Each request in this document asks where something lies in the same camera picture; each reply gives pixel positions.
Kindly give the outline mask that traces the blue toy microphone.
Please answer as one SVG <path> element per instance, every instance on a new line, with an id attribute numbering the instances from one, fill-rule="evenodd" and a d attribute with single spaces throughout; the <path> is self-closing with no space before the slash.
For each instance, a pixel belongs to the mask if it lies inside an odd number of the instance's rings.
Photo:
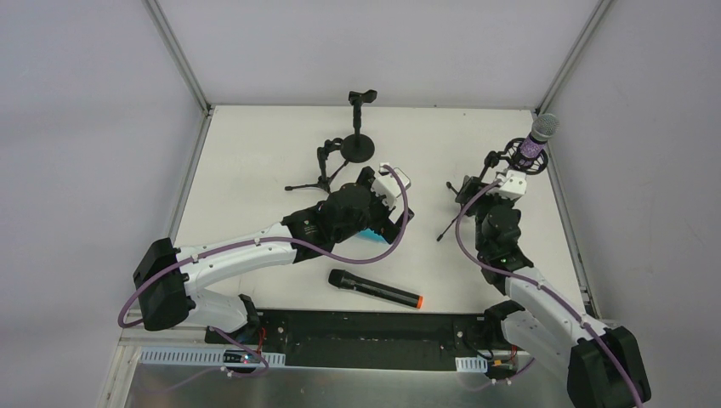
<path id="1" fill-rule="evenodd" d="M 364 229 L 356 234 L 359 239 L 384 243 L 385 239 L 371 229 Z"/>

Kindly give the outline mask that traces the black tripod clip stand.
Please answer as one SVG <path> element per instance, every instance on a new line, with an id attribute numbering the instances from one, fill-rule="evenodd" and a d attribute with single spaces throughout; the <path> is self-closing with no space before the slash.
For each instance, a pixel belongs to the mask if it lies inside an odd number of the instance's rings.
<path id="1" fill-rule="evenodd" d="M 330 194 L 332 192 L 332 181 L 337 177 L 339 172 L 349 164 L 348 160 L 343 160 L 343 163 L 332 174 L 327 173 L 327 160 L 329 156 L 333 152 L 340 151 L 342 148 L 342 144 L 343 139 L 341 138 L 327 139 L 322 146 L 317 148 L 316 158 L 320 169 L 320 175 L 316 182 L 311 184 L 288 185 L 284 188 L 284 190 L 292 191 L 308 188 L 317 188 Z"/>

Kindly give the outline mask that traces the purple glitter microphone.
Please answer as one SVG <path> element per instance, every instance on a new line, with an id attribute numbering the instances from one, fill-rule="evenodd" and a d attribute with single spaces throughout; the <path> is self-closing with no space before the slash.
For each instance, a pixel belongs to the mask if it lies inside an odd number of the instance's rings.
<path id="1" fill-rule="evenodd" d="M 543 152 L 548 141 L 558 132 L 560 121 L 551 113 L 537 116 L 531 131 L 513 155 L 513 165 L 519 170 L 529 169 Z"/>

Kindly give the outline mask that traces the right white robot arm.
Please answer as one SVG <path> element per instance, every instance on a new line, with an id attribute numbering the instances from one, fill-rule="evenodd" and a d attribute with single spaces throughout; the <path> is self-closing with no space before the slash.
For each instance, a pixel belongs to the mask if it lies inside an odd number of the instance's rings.
<path id="1" fill-rule="evenodd" d="M 474 220 L 474 249 L 461 251 L 508 301 L 487 310 L 495 333 L 528 352 L 564 385 L 575 407 L 641 407 L 650 383 L 636 337 L 573 305 L 521 251 L 523 173 L 510 171 L 485 183 L 472 177 L 457 197 L 460 216 Z"/>

